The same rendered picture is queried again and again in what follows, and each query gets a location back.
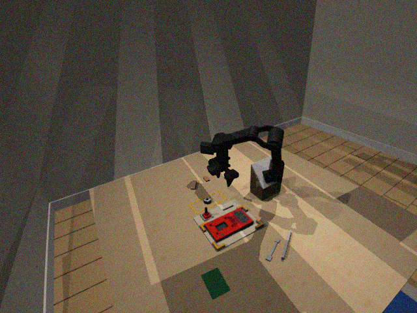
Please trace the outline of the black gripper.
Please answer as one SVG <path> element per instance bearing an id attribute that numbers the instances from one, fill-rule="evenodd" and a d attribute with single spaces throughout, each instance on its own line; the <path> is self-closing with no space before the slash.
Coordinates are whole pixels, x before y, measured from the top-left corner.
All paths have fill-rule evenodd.
<path id="1" fill-rule="evenodd" d="M 223 170 L 224 170 L 224 179 L 227 180 L 227 187 L 229 187 L 231 185 L 231 183 L 233 182 L 234 179 L 236 179 L 237 177 L 239 177 L 239 172 L 237 172 L 236 170 L 232 169 L 230 170 L 228 167 L 231 167 L 231 165 L 229 164 L 229 160 L 230 157 L 228 155 L 228 157 L 226 158 L 212 158 L 208 161 L 208 164 L 212 164 L 213 162 L 215 162 L 217 160 L 218 163 L 222 163 L 223 164 Z"/>

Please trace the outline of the dark green rectangular mat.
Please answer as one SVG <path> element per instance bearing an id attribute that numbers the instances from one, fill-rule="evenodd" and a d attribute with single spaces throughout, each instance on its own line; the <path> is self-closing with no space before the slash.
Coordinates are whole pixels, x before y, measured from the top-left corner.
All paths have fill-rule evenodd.
<path id="1" fill-rule="evenodd" d="M 203 275 L 201 275 L 205 286 L 208 289 L 212 299 L 219 297 L 230 291 L 228 285 L 225 283 L 224 277 L 218 268 L 215 268 Z"/>

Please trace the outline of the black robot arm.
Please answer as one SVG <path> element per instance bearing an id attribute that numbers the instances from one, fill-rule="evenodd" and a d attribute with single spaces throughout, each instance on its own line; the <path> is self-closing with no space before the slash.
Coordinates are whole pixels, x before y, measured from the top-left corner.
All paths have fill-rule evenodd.
<path id="1" fill-rule="evenodd" d="M 259 132 L 268 131 L 267 142 L 263 141 L 258 135 Z M 200 153 L 214 155 L 218 158 L 228 157 L 228 149 L 231 149 L 234 144 L 253 141 L 257 142 L 261 147 L 271 151 L 271 160 L 269 170 L 263 171 L 263 176 L 266 183 L 282 182 L 284 161 L 281 160 L 281 147 L 283 142 L 284 130 L 280 127 L 271 125 L 265 126 L 251 126 L 244 130 L 239 130 L 230 134 L 217 133 L 215 134 L 212 143 L 201 142 Z M 207 166 L 208 172 L 214 176 L 223 172 L 223 164 L 218 163 L 217 160 Z"/>

